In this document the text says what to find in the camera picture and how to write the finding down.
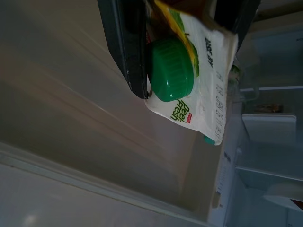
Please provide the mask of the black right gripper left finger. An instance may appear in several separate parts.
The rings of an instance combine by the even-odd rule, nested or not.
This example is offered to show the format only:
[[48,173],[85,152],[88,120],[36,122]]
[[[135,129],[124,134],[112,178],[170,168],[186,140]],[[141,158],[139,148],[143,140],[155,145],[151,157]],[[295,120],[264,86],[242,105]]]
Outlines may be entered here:
[[146,5],[143,0],[99,0],[109,52],[130,90],[147,99]]

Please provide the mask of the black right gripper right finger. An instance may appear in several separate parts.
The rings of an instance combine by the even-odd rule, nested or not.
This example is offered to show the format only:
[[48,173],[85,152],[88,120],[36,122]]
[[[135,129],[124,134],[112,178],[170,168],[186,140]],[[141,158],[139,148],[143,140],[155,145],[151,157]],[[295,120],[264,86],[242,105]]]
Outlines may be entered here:
[[209,16],[215,30],[226,36],[235,56],[255,17],[254,0],[211,0]]

